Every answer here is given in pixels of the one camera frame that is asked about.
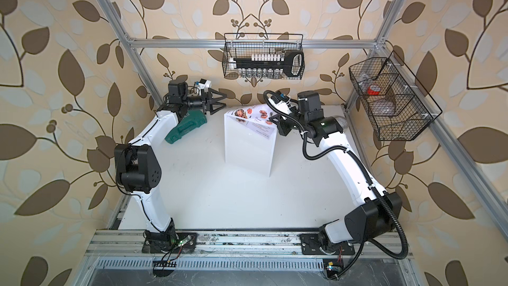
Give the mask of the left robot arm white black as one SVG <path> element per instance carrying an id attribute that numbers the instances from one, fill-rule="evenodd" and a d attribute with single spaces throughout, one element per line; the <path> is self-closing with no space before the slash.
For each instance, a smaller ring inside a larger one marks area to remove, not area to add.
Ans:
<path id="1" fill-rule="evenodd" d="M 166 248 L 182 245 L 158 189 L 163 172 L 155 149 L 201 127 L 207 113 L 214 115 L 226 106 L 227 95 L 210 86 L 205 79 L 193 87 L 187 82 L 170 82 L 153 120 L 137 137 L 115 147 L 116 186 L 133 197 L 143 212 L 147 242 L 159 242 Z"/>

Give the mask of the restaurant menu sheet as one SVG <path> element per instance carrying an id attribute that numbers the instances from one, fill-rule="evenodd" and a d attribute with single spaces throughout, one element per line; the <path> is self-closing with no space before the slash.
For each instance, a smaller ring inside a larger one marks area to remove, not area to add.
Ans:
<path id="1" fill-rule="evenodd" d="M 276 125 L 269 118 L 273 116 L 271 108 L 266 105 L 253 105 L 233 110 L 235 120 L 254 133 L 269 140 L 276 131 Z"/>

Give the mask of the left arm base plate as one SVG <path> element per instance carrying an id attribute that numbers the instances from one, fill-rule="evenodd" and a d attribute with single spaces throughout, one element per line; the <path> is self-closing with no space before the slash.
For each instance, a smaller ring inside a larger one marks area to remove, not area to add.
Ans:
<path id="1" fill-rule="evenodd" d="M 165 254 L 179 252 L 192 252 L 197 246 L 197 233 L 153 233 L 144 231 L 144 243 L 142 253 L 144 254 Z"/>

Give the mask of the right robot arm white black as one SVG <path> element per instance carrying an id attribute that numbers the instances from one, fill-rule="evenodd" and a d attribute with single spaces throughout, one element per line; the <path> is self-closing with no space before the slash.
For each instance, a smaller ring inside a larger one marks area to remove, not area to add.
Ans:
<path id="1" fill-rule="evenodd" d="M 345 218 L 328 222 L 319 229 L 320 245 L 332 252 L 342 242 L 370 242 L 383 249 L 375 239 L 395 230 L 403 249 L 407 238 L 398 215 L 402 200 L 389 193 L 368 171 L 354 153 L 345 131 L 334 117 L 325 116 L 316 91 L 300 92 L 296 99 L 278 91 L 265 91 L 263 99 L 270 108 L 269 120 L 280 135 L 295 130 L 302 137 L 305 159 L 328 158 L 339 173 L 353 202 L 353 210 Z"/>

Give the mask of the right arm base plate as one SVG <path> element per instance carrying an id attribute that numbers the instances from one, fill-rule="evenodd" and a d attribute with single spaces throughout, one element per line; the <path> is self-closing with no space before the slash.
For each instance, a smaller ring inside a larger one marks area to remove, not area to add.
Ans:
<path id="1" fill-rule="evenodd" d="M 355 249 L 352 244 L 348 242 L 332 243 L 322 233 L 304 233 L 300 234 L 299 238 L 304 255 L 355 255 Z"/>

